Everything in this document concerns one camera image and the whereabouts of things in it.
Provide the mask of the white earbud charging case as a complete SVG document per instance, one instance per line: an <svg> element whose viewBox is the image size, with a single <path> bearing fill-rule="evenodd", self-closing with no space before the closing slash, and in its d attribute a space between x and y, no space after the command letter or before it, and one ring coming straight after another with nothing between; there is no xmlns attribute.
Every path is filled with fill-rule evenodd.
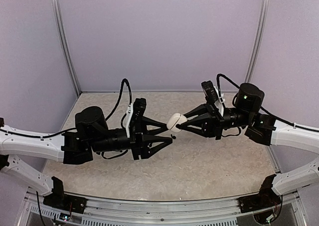
<svg viewBox="0 0 319 226"><path fill-rule="evenodd" d="M169 131L173 133L179 133L181 132L181 129L177 128L178 124L185 123L187 121L187 118L180 114L180 113L174 113L171 118L168 120L166 126Z"/></svg>

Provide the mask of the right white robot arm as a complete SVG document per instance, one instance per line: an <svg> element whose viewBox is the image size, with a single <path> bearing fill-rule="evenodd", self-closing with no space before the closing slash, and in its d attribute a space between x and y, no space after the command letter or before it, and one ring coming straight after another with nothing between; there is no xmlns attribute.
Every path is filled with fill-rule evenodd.
<svg viewBox="0 0 319 226"><path fill-rule="evenodd" d="M245 135L255 143L270 146L289 146L296 149L319 152L319 130L295 123L285 123L269 113L261 114L264 92L250 83L240 85L233 108L218 105L220 97L211 81L203 82L206 103L185 114L186 121L176 127L207 138L220 139L222 132L230 128L244 128ZM265 178L255 204L265 208L275 195L290 193L319 181L319 160L284 174Z"/></svg>

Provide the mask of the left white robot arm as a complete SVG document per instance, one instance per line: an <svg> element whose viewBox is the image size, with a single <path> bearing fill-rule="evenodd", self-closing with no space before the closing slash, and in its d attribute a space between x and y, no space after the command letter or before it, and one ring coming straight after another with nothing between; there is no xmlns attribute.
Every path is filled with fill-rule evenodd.
<svg viewBox="0 0 319 226"><path fill-rule="evenodd" d="M66 208L70 198L56 177L38 174L29 165L20 164L15 155L25 155L81 165L93 160L93 154L131 151L135 160L148 159L172 144L172 138L160 136L167 131L164 123L144 117L146 99L138 98L129 105L126 128L109 129L98 106L75 115L75 129L44 134L21 131L0 121L0 169L21 178L40 195L50 198L58 208Z"/></svg>

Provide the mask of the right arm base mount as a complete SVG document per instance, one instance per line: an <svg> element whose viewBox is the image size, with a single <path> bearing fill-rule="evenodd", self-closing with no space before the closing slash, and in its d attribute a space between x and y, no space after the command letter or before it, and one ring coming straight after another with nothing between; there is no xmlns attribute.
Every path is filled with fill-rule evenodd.
<svg viewBox="0 0 319 226"><path fill-rule="evenodd" d="M267 176L263 181L261 188L258 193L240 197L238 199L239 208L241 213L248 213L252 211L257 211L272 207L275 205L280 205L282 203L282 198L277 195L273 190L273 180L276 174Z"/></svg>

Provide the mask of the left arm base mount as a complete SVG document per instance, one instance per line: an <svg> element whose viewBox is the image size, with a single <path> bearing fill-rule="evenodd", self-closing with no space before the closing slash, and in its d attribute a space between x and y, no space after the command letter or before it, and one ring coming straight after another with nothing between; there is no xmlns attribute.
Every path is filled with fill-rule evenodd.
<svg viewBox="0 0 319 226"><path fill-rule="evenodd" d="M71 213L84 214L87 199L84 197L69 195L64 192L63 182L57 177L51 177L53 187L48 196L43 197L43 204Z"/></svg>

